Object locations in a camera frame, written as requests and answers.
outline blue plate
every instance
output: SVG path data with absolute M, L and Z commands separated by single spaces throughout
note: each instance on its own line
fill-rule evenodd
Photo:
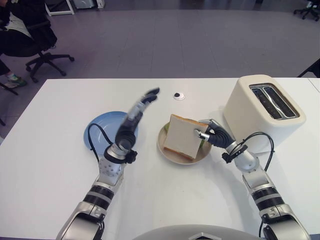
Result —
M 95 119 L 93 119 L 89 124 L 98 124 L 100 127 L 103 128 L 106 135 L 109 137 L 111 142 L 115 141 L 115 137 L 117 134 L 117 131 L 125 119 L 127 113 L 123 111 L 110 111 L 106 112 L 104 114 L 101 114 L 100 116 L 97 116 Z M 83 134 L 83 141 L 84 144 L 88 149 L 91 149 L 88 139 L 88 126 L 86 126 Z M 138 128 L 136 128 L 134 132 L 135 137 L 138 136 Z M 106 148 L 110 145 L 102 135 L 101 131 L 97 126 L 92 126 L 90 128 L 90 137 L 93 143 L 93 146 L 99 155 L 103 155 Z

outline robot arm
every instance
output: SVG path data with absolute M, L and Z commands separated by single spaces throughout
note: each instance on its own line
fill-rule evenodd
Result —
M 234 161 L 242 172 L 242 179 L 251 194 L 259 215 L 267 226 L 263 229 L 267 240 L 310 240 L 310 236 L 288 204 L 285 204 L 266 171 L 260 166 L 259 159 L 247 151 L 247 146 L 237 144 L 228 132 L 215 120 L 201 120 L 208 124 L 206 132 L 194 130 L 201 139 L 223 148 L 226 163 Z
M 147 92 L 128 112 L 115 136 L 115 143 L 106 148 L 99 160 L 99 175 L 56 240 L 100 240 L 104 232 L 107 209 L 124 178 L 126 164 L 135 161 L 137 152 L 134 132 L 147 106 L 157 99 L 160 89 Z

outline person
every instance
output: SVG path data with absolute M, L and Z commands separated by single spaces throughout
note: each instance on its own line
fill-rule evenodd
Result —
M 0 55 L 19 52 L 34 44 L 26 26 L 36 25 L 46 18 L 44 0 L 0 0 Z M 5 75 L 9 88 L 27 84 L 12 72 L 0 59 L 0 76 Z

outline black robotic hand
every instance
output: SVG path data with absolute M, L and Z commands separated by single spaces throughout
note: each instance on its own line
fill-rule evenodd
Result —
M 130 150 L 136 143 L 135 130 L 147 106 L 157 99 L 160 88 L 148 91 L 127 113 L 115 136 L 115 144 L 123 150 Z
M 199 123 L 208 124 L 208 128 L 205 133 L 197 129 L 194 130 L 194 133 L 199 138 L 211 143 L 213 146 L 226 149 L 235 141 L 214 119 L 200 120 Z
M 104 157 L 115 164 L 131 164 L 136 160 L 137 152 L 132 150 L 136 143 L 135 130 L 147 106 L 157 99 L 160 88 L 148 91 L 138 100 L 125 116 L 119 127 L 115 141 L 104 151 Z

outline person's leg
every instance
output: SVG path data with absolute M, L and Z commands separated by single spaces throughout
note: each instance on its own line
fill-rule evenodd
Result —
M 15 53 L 21 49 L 32 45 L 34 41 L 16 30 L 0 31 L 0 55 L 2 53 Z M 1 60 L 0 75 L 5 75 L 8 79 L 7 86 L 10 88 L 22 87 L 27 84 L 21 77 L 16 76 Z
M 0 59 L 0 75 L 8 74 L 10 72 L 10 69 L 4 64 L 3 61 Z

